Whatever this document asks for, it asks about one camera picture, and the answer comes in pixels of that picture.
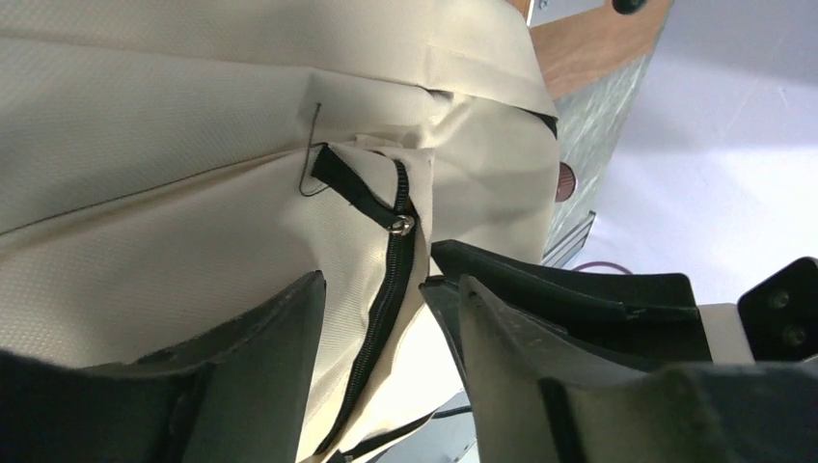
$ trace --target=wooden board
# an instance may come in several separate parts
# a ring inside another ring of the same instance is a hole
[[[507,0],[525,15],[531,0]],[[554,99],[595,82],[653,49],[671,0],[649,0],[623,16],[602,8],[531,28],[542,77]]]

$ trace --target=black zipper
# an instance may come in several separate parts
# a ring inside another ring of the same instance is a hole
[[[389,207],[375,197],[364,181],[347,166],[329,147],[324,146],[313,166],[313,177],[324,182],[352,206],[366,214],[389,232],[386,251],[386,272],[383,283],[372,306],[369,308],[369,324],[364,344],[352,364],[352,372],[346,384],[341,409],[327,436],[315,450],[323,453],[336,440],[349,420],[352,410],[372,375],[375,363],[381,355],[389,336],[395,328],[395,320],[415,260],[415,235],[417,214],[409,204],[409,176],[406,166],[395,162],[397,192],[395,205]]]
[[[371,439],[366,439],[361,444],[355,446],[354,449],[350,451],[340,452],[337,451],[327,460],[327,463],[348,463],[350,461],[355,461],[356,458],[360,458],[367,453],[371,453],[376,451],[390,442],[393,442],[401,437],[405,436],[406,434],[410,434],[415,430],[422,427],[424,424],[428,423],[429,420],[432,418],[432,415],[426,415],[425,417],[410,422],[404,426],[399,427],[398,429],[393,429],[389,432],[383,433],[381,435],[375,436]]]

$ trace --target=white wall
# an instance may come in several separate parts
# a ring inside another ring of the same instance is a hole
[[[818,257],[818,1],[676,0],[576,263],[735,301]]]

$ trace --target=bag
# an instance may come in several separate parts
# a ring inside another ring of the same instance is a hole
[[[557,189],[556,111],[513,7],[0,12],[1,349],[73,370],[132,364],[317,270],[295,461],[403,437],[462,388],[418,291],[439,273],[430,245],[539,262]]]

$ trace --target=bolt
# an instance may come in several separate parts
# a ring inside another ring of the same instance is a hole
[[[783,309],[790,303],[790,295],[787,291],[779,291],[770,297],[770,307],[773,309]]]
[[[801,326],[789,325],[784,328],[782,335],[784,344],[790,347],[798,347],[806,340],[806,331]]]

